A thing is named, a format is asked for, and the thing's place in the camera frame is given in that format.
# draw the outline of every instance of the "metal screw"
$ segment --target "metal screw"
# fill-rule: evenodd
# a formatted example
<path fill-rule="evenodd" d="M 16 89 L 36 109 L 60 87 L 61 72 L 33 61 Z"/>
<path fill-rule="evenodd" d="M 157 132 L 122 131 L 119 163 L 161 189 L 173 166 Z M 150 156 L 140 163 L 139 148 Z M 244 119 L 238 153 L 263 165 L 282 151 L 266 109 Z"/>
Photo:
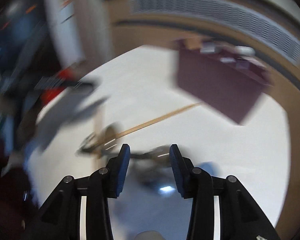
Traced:
<path fill-rule="evenodd" d="M 192 169 L 192 172 L 193 172 L 194 174 L 200 174 L 200 173 L 201 173 L 201 169 L 195 167 L 195 168 Z"/>
<path fill-rule="evenodd" d="M 65 176 L 64 178 L 63 178 L 63 181 L 65 182 L 65 183 L 68 183 L 68 182 L 70 182 L 72 180 L 72 177 L 71 176 Z"/>
<path fill-rule="evenodd" d="M 100 174 L 106 174 L 106 173 L 108 173 L 108 169 L 107 169 L 107 168 L 101 168 L 101 169 L 99 170 L 99 173 L 100 173 Z"/>
<path fill-rule="evenodd" d="M 229 180 L 230 182 L 236 182 L 236 181 L 237 181 L 237 178 L 236 178 L 235 176 L 229 176 L 229 177 L 228 177 L 228 180 Z"/>

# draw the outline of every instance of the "red object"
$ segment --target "red object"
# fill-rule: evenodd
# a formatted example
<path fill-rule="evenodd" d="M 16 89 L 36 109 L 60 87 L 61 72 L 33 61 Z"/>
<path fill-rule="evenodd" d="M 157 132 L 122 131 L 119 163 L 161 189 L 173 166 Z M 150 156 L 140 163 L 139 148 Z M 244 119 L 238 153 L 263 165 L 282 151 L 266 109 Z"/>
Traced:
<path fill-rule="evenodd" d="M 66 68 L 57 73 L 60 78 L 65 78 L 68 80 L 74 80 L 74 74 L 71 69 Z M 49 89 L 42 93 L 41 101 L 44 105 L 47 105 L 51 100 L 53 100 L 57 95 L 59 95 L 65 88 Z"/>
<path fill-rule="evenodd" d="M 11 21 L 6 22 L 6 23 L 2 26 L 2 28 L 0 29 L 0 31 L 3 31 L 3 30 L 9 25 L 10 22 L 11 22 Z"/>

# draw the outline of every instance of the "table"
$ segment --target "table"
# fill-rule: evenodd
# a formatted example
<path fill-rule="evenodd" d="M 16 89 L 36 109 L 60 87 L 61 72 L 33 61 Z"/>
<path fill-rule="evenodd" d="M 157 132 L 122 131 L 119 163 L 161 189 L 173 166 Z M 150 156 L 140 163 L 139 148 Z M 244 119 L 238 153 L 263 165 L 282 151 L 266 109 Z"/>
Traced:
<path fill-rule="evenodd" d="M 118 122 L 127 130 L 199 101 L 175 87 L 176 60 L 176 51 L 141 46 L 89 73 L 85 79 L 101 81 L 91 95 L 65 91 L 43 109 L 36 139 L 26 149 L 39 204 L 64 176 L 89 176 L 104 165 L 76 153 L 94 130 L 96 109 L 103 111 L 103 127 Z M 194 165 L 212 162 L 217 176 L 235 175 L 276 225 L 289 181 L 290 138 L 285 111 L 268 95 L 259 98 L 242 125 L 203 103 L 126 135 L 120 143 L 128 143 L 133 151 L 178 144 Z M 185 239 L 191 200 L 177 192 L 161 198 L 139 187 L 130 175 L 128 170 L 120 197 L 109 200 L 114 239 L 133 239 L 145 230 L 157 230 L 167 240 Z M 215 239 L 219 221 L 216 212 Z M 84 216 L 80 223 L 85 239 Z"/>

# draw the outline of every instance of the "wooden stick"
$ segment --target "wooden stick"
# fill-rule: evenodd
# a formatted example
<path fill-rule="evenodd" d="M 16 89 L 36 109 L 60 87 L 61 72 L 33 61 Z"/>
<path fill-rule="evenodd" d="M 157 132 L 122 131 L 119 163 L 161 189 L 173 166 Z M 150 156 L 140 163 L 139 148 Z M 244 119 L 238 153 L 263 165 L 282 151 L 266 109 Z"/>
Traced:
<path fill-rule="evenodd" d="M 165 115 L 162 115 L 162 116 L 160 116 L 160 117 L 157 117 L 157 118 L 155 118 L 155 119 L 152 119 L 152 120 L 150 120 L 150 121 L 148 121 L 148 122 L 139 124 L 139 125 L 137 125 L 137 126 L 135 126 L 135 127 L 132 127 L 132 128 L 130 128 L 130 129 L 128 129 L 128 130 L 125 130 L 125 131 L 123 131 L 123 132 L 121 132 L 121 133 L 118 133 L 118 134 L 117 134 L 117 138 L 121 138 L 121 137 L 123 137 L 123 136 L 125 136 L 125 135 L 128 135 L 128 134 L 130 134 L 130 133 L 133 133 L 133 132 L 135 132 L 135 131 L 138 131 L 138 130 L 140 130 L 140 129 L 142 129 L 142 128 L 145 128 L 145 127 L 147 127 L 147 126 L 150 126 L 150 125 L 155 124 L 155 123 L 158 123 L 158 122 L 161 122 L 161 121 L 163 121 L 163 120 L 165 120 L 165 119 L 168 119 L 168 118 L 170 118 L 170 117 L 172 117 L 172 116 L 174 116 L 174 115 L 176 115 L 176 114 L 180 114 L 180 113 L 182 113 L 182 112 L 184 112 L 184 111 L 186 111 L 186 110 L 189 110 L 189 109 L 191 109 L 191 108 L 193 108 L 193 107 L 195 107 L 195 106 L 198 106 L 198 105 L 200 105 L 200 104 L 201 104 L 201 103 L 195 103 L 195 104 L 191 104 L 191 105 L 188 105 L 188 106 L 184 106 L 184 107 L 179 108 L 179 109 L 177 109 L 177 110 L 174 110 L 174 111 L 172 111 L 172 112 L 170 112 L 170 113 L 167 113 L 167 114 L 165 114 Z"/>

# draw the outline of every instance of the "air vent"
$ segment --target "air vent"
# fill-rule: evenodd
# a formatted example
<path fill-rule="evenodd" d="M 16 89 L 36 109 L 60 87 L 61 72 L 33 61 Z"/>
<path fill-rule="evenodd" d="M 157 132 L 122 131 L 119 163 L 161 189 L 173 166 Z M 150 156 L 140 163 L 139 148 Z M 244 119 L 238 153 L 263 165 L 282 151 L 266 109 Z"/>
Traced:
<path fill-rule="evenodd" d="M 240 30 L 271 47 L 295 66 L 300 41 L 273 20 L 225 0 L 131 0 L 133 14 L 173 14 L 210 20 Z"/>

